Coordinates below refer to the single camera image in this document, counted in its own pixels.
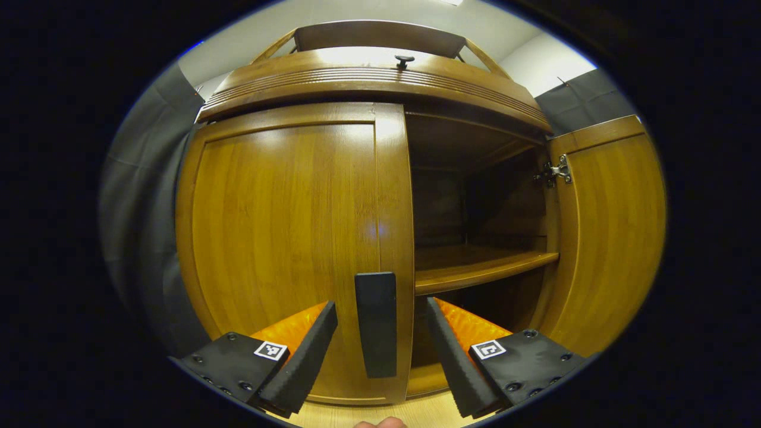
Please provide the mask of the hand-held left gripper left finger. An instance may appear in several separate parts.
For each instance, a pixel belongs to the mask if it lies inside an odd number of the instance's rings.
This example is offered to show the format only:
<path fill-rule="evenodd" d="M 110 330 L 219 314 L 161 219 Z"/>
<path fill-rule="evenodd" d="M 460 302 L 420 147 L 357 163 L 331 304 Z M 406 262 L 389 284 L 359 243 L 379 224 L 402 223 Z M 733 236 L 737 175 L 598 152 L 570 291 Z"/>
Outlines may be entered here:
<path fill-rule="evenodd" d="M 335 303 L 328 300 L 258 333 L 230 331 L 169 360 L 229 399 L 287 419 L 301 411 L 315 385 L 337 326 Z"/>

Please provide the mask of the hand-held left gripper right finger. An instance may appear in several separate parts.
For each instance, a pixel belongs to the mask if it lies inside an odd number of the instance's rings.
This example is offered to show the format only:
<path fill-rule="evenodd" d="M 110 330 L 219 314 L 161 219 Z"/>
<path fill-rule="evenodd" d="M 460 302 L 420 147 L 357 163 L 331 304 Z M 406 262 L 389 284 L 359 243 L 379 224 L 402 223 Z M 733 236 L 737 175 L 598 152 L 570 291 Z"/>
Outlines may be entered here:
<path fill-rule="evenodd" d="M 536 329 L 511 332 L 435 297 L 427 327 L 462 417 L 506 411 L 552 392 L 598 357 L 584 357 Z"/>

